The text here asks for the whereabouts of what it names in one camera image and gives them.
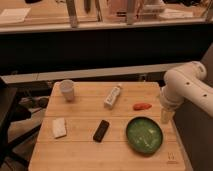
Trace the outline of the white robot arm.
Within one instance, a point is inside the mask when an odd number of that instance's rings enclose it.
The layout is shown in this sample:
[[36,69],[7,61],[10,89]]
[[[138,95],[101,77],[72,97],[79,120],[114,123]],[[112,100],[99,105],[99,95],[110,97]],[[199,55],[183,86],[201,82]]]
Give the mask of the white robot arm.
[[203,82],[206,76],[207,69],[199,61],[185,63],[165,73],[165,85],[159,94],[163,124],[167,124],[172,119],[185,99],[213,117],[213,87]]

